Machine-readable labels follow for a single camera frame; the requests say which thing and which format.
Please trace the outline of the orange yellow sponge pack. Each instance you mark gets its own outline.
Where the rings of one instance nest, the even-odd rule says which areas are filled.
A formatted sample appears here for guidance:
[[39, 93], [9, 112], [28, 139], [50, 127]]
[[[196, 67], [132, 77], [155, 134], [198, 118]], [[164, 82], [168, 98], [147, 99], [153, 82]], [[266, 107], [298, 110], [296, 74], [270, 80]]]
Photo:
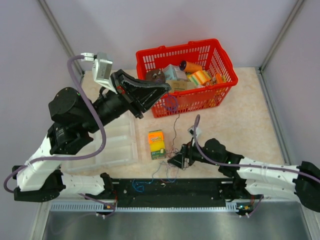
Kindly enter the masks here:
[[164, 159], [166, 157], [166, 145], [162, 130], [148, 132], [148, 144], [152, 160]]

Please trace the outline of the clear plastic compartment tray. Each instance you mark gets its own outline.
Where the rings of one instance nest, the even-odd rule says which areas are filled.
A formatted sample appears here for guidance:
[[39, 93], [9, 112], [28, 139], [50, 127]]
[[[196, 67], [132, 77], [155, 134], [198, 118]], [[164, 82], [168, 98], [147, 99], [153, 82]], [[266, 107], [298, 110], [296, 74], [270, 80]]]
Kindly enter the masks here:
[[91, 158], [63, 162], [62, 170], [80, 173], [103, 167], [133, 164], [138, 161], [135, 118], [129, 111], [107, 124], [104, 130], [106, 145], [102, 152]]

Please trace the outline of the brown round object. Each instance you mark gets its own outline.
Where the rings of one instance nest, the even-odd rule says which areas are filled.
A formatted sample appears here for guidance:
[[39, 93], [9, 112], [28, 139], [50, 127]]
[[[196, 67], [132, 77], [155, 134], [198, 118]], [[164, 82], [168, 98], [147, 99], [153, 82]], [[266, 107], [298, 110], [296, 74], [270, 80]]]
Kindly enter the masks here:
[[153, 69], [146, 73], [145, 80], [155, 83], [165, 83], [166, 77], [163, 71], [160, 69]]

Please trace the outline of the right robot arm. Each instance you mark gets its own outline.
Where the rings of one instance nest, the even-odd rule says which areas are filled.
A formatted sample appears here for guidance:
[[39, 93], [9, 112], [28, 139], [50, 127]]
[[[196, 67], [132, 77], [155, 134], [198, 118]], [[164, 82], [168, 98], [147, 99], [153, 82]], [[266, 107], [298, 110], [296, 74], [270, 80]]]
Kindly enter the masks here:
[[265, 163], [232, 153], [211, 138], [203, 147], [192, 139], [167, 162], [180, 169], [195, 162], [217, 166], [220, 173], [233, 179], [231, 189], [223, 191], [228, 200], [247, 195], [278, 197], [296, 201], [314, 212], [320, 211], [320, 170], [308, 161], [300, 165]]

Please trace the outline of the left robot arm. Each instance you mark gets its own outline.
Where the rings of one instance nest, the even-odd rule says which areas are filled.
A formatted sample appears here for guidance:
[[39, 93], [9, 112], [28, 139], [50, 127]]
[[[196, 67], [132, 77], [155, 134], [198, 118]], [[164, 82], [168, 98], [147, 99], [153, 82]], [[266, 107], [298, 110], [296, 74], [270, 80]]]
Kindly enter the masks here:
[[66, 87], [49, 103], [53, 125], [25, 165], [12, 168], [17, 186], [15, 201], [42, 203], [63, 195], [82, 194], [102, 200], [114, 193], [107, 173], [78, 176], [63, 173], [63, 160], [75, 157], [102, 130], [126, 112], [136, 118], [151, 109], [171, 87], [167, 83], [136, 79], [123, 70], [111, 74], [111, 89], [101, 87], [96, 101], [84, 101], [78, 90]]

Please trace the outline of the brown cardboard box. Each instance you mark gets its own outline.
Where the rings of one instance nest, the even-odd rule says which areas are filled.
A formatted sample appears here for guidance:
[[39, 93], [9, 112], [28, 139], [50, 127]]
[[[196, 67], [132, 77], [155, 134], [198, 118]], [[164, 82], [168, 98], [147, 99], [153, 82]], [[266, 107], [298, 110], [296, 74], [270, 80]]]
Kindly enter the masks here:
[[167, 80], [166, 83], [169, 84], [171, 87], [171, 90], [169, 91], [170, 93], [183, 92], [183, 91], [193, 90], [196, 88], [196, 85], [190, 81]]

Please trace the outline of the red plastic basket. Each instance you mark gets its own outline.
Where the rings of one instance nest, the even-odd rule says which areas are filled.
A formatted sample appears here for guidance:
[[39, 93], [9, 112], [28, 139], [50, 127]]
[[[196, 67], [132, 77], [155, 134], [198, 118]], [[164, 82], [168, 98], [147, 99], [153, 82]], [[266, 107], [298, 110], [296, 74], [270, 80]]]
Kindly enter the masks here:
[[171, 86], [152, 107], [155, 118], [219, 106], [238, 83], [229, 56], [215, 38], [139, 50], [136, 60], [140, 79], [158, 79], [160, 73]]

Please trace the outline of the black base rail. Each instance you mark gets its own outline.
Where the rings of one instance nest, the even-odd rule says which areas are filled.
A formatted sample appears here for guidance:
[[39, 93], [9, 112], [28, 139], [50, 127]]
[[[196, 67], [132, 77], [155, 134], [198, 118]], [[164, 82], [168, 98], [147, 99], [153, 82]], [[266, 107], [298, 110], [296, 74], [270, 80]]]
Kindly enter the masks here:
[[224, 207], [226, 200], [251, 199], [231, 178], [113, 178], [112, 184], [98, 196], [122, 208]]

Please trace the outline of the teal white box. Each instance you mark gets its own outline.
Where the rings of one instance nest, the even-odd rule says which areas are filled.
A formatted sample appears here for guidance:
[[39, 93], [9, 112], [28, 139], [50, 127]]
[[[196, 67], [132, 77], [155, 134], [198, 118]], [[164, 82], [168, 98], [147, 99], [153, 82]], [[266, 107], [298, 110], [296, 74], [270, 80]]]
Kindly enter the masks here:
[[169, 64], [164, 69], [165, 80], [188, 81], [186, 73], [176, 65]]

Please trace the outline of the orange small packet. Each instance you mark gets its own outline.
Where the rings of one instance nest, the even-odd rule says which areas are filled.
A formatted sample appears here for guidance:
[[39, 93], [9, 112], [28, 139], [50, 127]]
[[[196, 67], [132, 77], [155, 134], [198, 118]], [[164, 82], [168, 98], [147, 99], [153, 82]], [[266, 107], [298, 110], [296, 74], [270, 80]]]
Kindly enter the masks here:
[[221, 75], [220, 73], [216, 73], [211, 80], [212, 85], [224, 84], [226, 82], [227, 82], [226, 77], [224, 75]]

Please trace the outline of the orange bottle dark cap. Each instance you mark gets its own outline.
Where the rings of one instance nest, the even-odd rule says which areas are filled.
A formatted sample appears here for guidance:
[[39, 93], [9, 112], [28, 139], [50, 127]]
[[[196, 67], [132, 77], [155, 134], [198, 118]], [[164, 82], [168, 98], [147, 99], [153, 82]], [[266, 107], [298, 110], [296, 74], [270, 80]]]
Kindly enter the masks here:
[[181, 61], [179, 69], [185, 73], [195, 73], [197, 71], [203, 70], [203, 67], [199, 64], [192, 63], [186, 60]]

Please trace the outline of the yellow green striped sponge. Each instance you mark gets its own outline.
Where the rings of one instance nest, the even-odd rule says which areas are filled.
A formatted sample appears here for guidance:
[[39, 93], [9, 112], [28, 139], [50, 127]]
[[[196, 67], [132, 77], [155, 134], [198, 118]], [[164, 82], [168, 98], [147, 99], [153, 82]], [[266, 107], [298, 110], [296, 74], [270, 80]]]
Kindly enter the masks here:
[[205, 70], [198, 70], [192, 73], [188, 79], [196, 86], [204, 86], [212, 80], [212, 77]]

